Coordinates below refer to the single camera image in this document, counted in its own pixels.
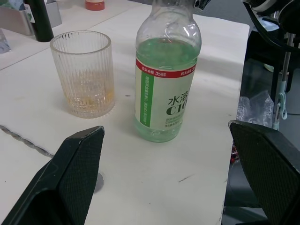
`clear drinking glass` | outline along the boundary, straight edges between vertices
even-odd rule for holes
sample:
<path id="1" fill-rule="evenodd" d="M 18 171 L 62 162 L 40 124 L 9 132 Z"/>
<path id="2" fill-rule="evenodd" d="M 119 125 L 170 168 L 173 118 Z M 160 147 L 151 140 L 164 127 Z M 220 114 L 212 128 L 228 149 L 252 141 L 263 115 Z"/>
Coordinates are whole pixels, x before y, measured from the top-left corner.
<path id="1" fill-rule="evenodd" d="M 53 38 L 50 48 L 71 113 L 95 118 L 109 112 L 114 106 L 110 38 L 95 31 L 72 31 Z"/>

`plastic bottle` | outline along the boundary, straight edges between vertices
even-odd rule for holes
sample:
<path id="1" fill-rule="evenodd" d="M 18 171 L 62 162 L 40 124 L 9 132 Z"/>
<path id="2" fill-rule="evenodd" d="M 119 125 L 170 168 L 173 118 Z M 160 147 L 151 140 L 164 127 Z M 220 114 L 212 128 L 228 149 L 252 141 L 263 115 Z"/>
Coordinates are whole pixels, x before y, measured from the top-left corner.
<path id="1" fill-rule="evenodd" d="M 178 134 L 201 34 L 193 20 L 194 0 L 154 0 L 136 36 L 135 127 L 152 142 Z"/>

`bottle neck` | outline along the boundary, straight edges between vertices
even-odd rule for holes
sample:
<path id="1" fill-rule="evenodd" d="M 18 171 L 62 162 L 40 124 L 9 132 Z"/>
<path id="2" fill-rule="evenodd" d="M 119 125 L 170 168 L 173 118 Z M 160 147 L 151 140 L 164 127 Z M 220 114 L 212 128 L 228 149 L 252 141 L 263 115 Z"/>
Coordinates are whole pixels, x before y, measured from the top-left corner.
<path id="1" fill-rule="evenodd" d="M 174 11 L 191 17 L 193 16 L 194 1 L 195 0 L 153 0 L 151 14 L 163 10 Z"/>

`textured black pad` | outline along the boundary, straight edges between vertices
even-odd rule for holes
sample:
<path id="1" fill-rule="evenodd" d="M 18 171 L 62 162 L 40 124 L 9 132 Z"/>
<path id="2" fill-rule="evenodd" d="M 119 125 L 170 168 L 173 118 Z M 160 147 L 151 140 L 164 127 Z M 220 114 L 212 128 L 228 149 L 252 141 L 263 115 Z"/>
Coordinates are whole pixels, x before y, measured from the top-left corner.
<path id="1" fill-rule="evenodd" d="M 232 121 L 246 178 L 272 225 L 299 222 L 300 152 L 278 131 Z"/>
<path id="2" fill-rule="evenodd" d="M 103 127 L 94 127 L 67 138 L 2 224 L 83 225 L 97 181 L 103 137 Z"/>

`black bottle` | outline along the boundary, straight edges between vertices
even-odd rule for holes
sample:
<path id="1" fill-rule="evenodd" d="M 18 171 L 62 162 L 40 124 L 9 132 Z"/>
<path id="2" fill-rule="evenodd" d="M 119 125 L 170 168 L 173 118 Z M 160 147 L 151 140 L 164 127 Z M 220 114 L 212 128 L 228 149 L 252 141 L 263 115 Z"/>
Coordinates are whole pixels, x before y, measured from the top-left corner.
<path id="1" fill-rule="evenodd" d="M 44 0 L 24 0 L 24 6 L 37 41 L 51 41 L 53 32 Z"/>

